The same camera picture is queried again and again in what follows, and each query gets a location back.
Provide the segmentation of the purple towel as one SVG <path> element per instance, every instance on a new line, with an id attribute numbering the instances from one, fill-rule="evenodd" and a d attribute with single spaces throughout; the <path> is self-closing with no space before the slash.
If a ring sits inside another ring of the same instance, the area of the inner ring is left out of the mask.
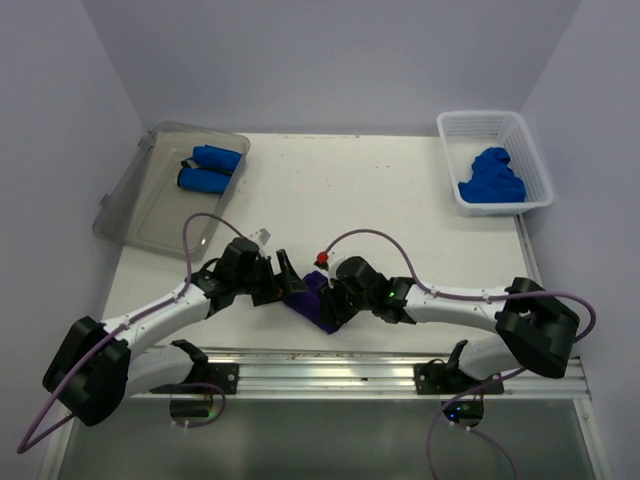
<path id="1" fill-rule="evenodd" d="M 283 303 L 328 335 L 337 332 L 353 318 L 349 309 L 341 309 L 332 297 L 329 279 L 319 271 L 303 277 L 307 290 L 287 296 Z"/>

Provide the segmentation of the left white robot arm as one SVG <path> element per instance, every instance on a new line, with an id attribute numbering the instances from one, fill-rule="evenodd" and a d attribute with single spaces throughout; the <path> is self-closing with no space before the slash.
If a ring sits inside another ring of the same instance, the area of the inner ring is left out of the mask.
<path id="1" fill-rule="evenodd" d="M 154 347 L 231 306 L 239 295 L 261 306 L 306 292 L 286 251 L 275 258 L 278 271 L 258 243 L 237 237 L 159 301 L 110 320 L 77 320 L 44 374 L 44 388 L 87 426 L 101 423 L 138 393 L 213 393 L 214 376 L 201 350 L 185 340 Z"/>

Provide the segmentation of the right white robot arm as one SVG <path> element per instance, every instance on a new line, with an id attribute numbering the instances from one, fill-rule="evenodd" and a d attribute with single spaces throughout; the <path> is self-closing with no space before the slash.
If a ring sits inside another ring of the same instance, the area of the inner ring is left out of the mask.
<path id="1" fill-rule="evenodd" d="M 315 264 L 328 275 L 319 295 L 321 319 L 331 326 L 369 312 L 387 324 L 440 323 L 486 332 L 486 338 L 464 339 L 451 352 L 445 379 L 454 391 L 468 392 L 481 380 L 518 368 L 552 379 L 565 374 L 579 317 L 530 279 L 446 292 L 413 277 L 387 278 L 360 256 L 321 252 Z"/>

